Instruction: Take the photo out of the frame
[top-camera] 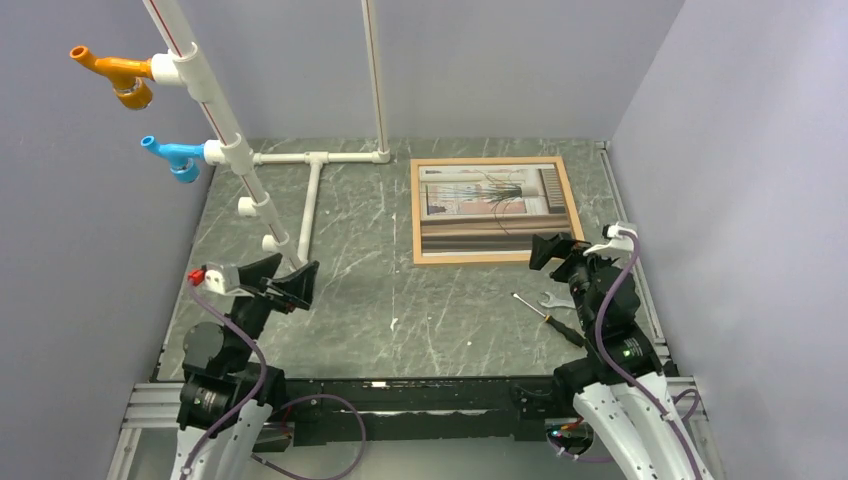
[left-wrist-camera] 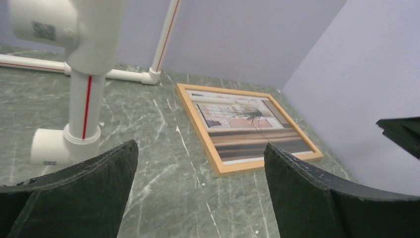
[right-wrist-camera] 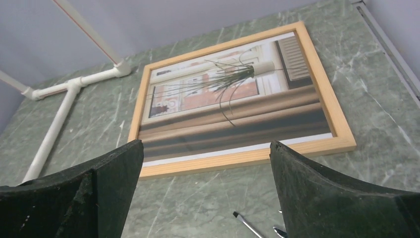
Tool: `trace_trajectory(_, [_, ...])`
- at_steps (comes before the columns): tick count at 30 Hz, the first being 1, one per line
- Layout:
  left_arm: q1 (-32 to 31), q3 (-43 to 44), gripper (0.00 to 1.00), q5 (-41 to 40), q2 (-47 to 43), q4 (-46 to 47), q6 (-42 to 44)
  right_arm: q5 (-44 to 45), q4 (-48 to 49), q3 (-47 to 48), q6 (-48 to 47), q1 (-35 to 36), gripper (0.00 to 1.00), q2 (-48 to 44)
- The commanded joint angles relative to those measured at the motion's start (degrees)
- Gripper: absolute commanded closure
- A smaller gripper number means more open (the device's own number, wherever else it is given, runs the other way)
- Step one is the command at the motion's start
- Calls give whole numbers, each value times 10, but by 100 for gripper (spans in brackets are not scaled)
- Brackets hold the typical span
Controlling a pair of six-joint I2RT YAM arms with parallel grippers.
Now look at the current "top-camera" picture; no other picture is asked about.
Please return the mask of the black yellow screwdriver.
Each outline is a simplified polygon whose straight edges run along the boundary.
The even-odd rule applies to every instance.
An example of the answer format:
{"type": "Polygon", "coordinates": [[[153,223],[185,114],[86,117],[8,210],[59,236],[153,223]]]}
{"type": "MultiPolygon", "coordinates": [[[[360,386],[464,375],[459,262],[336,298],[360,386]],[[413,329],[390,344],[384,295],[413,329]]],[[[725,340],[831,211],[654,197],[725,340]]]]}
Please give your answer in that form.
{"type": "Polygon", "coordinates": [[[529,308],[535,314],[539,315],[542,318],[544,323],[551,326],[556,332],[561,334],[569,343],[571,343],[572,345],[575,345],[577,347],[583,347],[584,346],[584,343],[585,343],[584,337],[577,330],[567,326],[565,323],[559,321],[554,316],[543,312],[542,310],[540,310],[536,306],[532,305],[529,301],[525,300],[518,293],[512,292],[511,296],[514,299],[516,299],[517,301],[519,301],[521,304],[523,304],[524,306],[529,308]]]}

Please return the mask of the wooden picture frame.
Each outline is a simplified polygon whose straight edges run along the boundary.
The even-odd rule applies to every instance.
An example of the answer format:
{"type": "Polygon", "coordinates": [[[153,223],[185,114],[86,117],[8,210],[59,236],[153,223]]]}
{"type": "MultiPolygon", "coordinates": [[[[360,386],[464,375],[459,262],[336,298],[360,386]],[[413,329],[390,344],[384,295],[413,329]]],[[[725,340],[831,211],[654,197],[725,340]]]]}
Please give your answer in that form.
{"type": "Polygon", "coordinates": [[[560,157],[413,159],[410,177],[417,265],[526,262],[535,235],[585,237],[560,157]]]}

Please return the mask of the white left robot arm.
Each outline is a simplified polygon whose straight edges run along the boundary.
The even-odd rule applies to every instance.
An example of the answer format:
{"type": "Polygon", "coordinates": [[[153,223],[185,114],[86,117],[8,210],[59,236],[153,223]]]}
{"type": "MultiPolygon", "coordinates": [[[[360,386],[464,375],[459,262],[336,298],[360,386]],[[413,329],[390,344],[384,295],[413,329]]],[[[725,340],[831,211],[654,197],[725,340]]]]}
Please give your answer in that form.
{"type": "Polygon", "coordinates": [[[283,256],[236,266],[207,263],[187,276],[195,302],[213,316],[184,336],[174,479],[237,479],[267,420],[287,406],[283,370],[258,340],[274,312],[307,311],[316,260],[279,276],[283,256]]]}

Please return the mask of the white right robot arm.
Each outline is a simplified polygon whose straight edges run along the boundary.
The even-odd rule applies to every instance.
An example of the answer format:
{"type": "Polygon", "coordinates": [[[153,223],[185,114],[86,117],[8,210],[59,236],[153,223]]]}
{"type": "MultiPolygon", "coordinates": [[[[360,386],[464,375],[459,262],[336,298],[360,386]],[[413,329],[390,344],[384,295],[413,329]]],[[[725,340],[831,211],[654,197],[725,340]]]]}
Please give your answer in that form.
{"type": "Polygon", "coordinates": [[[569,290],[586,351],[555,369],[552,404],[587,426],[628,479],[709,479],[655,347],[635,320],[638,236],[610,227],[607,238],[605,245],[567,234],[532,239],[530,269],[561,262],[550,277],[569,290]]]}

